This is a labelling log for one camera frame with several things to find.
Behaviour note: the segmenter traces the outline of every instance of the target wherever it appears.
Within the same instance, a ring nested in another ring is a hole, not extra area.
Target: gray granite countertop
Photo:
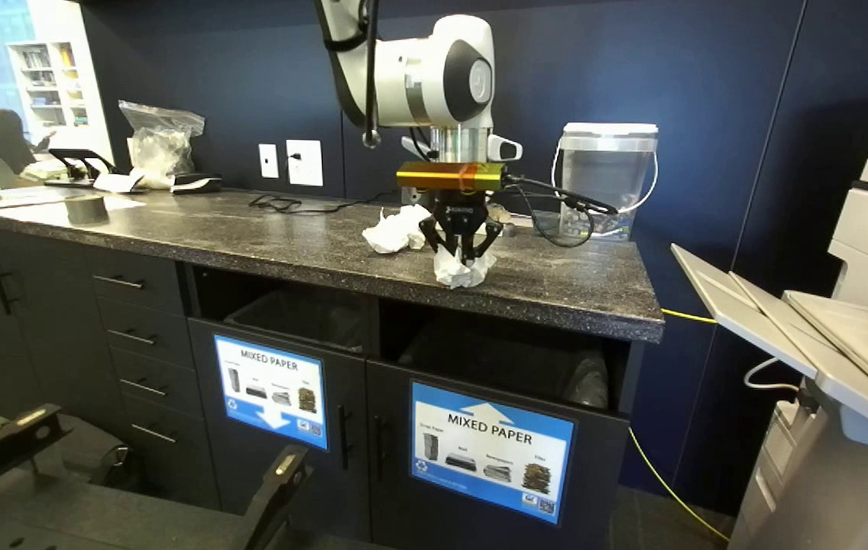
[[[4,207],[0,229],[593,336],[663,336],[636,245],[553,248],[531,229],[511,229],[492,248],[499,263],[488,279],[471,292],[450,292],[435,282],[430,251],[378,256],[365,248],[359,232],[376,223],[376,206],[275,215],[247,207],[254,197],[110,197],[110,219],[88,227],[71,223],[63,206]]]

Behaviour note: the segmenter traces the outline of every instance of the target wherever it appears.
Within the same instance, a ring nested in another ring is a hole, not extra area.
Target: cabinet drawer
[[[169,260],[88,251],[88,266],[100,306],[127,303],[141,308],[184,311],[180,279]]]
[[[124,437],[137,448],[146,483],[163,499],[216,508],[213,469],[200,421],[121,397]]]
[[[189,368],[187,321],[131,306],[100,308],[110,353],[144,355],[174,368]]]
[[[141,355],[112,353],[119,390],[169,413],[200,418],[193,371],[174,371]]]

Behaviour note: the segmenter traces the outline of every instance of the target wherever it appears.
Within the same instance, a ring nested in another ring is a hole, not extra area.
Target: dark blue wall
[[[301,130],[334,144],[329,194],[394,189],[404,156],[359,150],[342,122],[311,6],[90,0],[104,98],[200,113],[198,167],[239,186],[259,186],[259,142]],[[543,177],[571,120],[660,126],[663,177],[636,241],[663,306],[701,308],[670,241],[771,292],[829,292],[824,241],[868,156],[864,0],[388,0],[381,28],[419,35],[452,8],[495,28],[499,134],[528,150],[516,171]],[[686,323],[649,349],[636,430],[690,502],[738,505],[774,402],[738,385],[752,360],[727,332]],[[651,487],[636,460],[622,479]]]

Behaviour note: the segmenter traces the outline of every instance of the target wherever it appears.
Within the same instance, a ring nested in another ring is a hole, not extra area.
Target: electrical outlet
[[[259,159],[259,177],[277,182],[277,146],[275,144],[256,144]]]
[[[322,142],[283,142],[283,150],[287,150],[287,185],[324,186]]]

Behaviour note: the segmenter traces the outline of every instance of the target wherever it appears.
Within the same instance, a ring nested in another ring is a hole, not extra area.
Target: label sign
[[[575,424],[411,382],[415,479],[560,522]]]
[[[229,418],[329,448],[318,357],[229,336],[213,343]]]

